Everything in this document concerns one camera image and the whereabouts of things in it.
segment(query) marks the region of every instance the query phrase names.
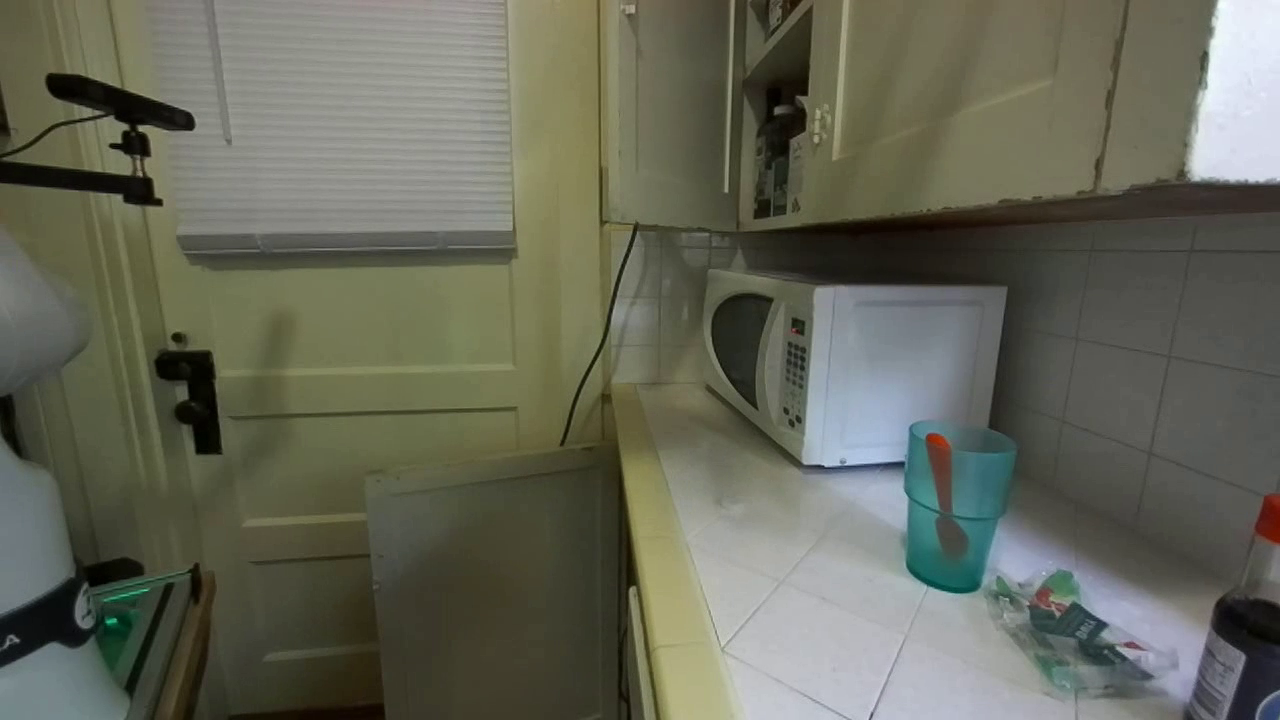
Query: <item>door lock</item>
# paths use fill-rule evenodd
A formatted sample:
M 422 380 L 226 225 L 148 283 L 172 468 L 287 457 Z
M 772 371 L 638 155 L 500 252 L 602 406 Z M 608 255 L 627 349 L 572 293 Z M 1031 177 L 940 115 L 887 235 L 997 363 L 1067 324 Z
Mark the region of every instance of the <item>door lock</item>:
M 219 457 L 226 432 L 215 419 L 215 368 L 203 349 L 165 349 L 156 353 L 156 378 L 168 385 L 190 385 L 190 400 L 172 406 L 172 419 L 194 430 L 196 457 Z

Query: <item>cabinet shelf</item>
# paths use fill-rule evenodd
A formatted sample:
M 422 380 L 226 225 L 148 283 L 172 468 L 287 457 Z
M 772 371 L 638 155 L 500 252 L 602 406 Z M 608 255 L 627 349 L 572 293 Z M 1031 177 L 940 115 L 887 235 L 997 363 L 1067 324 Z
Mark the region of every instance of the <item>cabinet shelf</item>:
M 795 6 L 794 17 L 763 39 L 761 56 L 747 63 L 744 85 L 761 89 L 772 82 L 804 82 L 811 50 L 811 0 Z

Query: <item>microwave control panel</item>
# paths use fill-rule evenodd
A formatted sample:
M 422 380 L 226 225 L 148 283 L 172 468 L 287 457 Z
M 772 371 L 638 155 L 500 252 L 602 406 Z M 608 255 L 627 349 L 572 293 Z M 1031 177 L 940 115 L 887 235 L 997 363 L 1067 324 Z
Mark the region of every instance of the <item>microwave control panel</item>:
M 785 424 L 794 432 L 804 430 L 804 388 L 808 388 L 808 320 L 790 317 L 790 343 L 785 343 Z

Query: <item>wall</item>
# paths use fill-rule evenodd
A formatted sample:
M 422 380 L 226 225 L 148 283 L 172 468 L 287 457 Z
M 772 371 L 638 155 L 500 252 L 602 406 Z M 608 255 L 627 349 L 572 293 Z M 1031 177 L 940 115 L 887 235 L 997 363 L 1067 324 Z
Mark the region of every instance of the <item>wall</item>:
M 994 424 L 1021 440 L 1021 480 L 1199 567 L 1239 567 L 1280 489 L 1280 218 L 651 235 L 615 317 L 619 380 L 695 380 L 710 263 L 1009 283 Z

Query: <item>plastic cup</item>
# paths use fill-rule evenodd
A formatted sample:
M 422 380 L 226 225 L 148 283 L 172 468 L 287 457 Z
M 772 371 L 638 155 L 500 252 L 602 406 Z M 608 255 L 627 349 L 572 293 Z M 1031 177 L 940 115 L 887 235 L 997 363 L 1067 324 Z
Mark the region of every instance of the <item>plastic cup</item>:
M 940 530 L 936 478 L 923 436 L 953 445 L 953 530 Z M 910 430 L 910 571 L 943 594 L 977 594 L 989 571 L 997 526 L 1009 510 L 1017 445 L 994 430 L 920 419 Z

